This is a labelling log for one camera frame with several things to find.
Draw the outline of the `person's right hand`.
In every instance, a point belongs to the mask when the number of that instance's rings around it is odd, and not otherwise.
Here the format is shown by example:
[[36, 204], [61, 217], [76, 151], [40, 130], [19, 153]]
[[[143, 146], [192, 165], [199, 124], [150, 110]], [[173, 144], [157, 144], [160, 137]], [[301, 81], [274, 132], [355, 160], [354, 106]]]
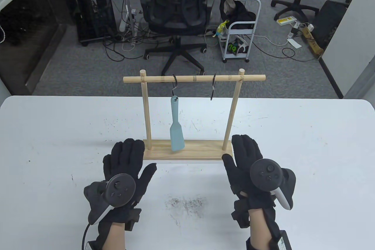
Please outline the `person's right hand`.
[[234, 157], [222, 155], [232, 192], [238, 196], [237, 207], [243, 210], [273, 209], [274, 201], [269, 192], [257, 188], [250, 178], [252, 165], [263, 158], [257, 142], [248, 135], [233, 135]]

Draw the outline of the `person's left hand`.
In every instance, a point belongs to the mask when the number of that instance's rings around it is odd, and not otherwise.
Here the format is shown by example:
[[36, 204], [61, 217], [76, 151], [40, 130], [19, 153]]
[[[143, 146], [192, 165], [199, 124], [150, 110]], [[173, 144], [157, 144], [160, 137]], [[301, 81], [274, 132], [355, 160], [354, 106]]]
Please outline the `person's left hand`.
[[132, 217], [132, 210], [141, 201], [146, 193], [149, 182], [157, 170], [156, 163], [147, 165], [142, 175], [145, 144], [143, 140], [128, 138], [123, 142], [117, 142], [112, 148], [111, 154], [103, 158], [103, 172], [105, 180], [110, 180], [117, 174], [128, 174], [136, 183], [135, 193], [132, 199], [123, 207], [114, 208], [102, 220], [102, 222], [128, 223], [135, 221]]

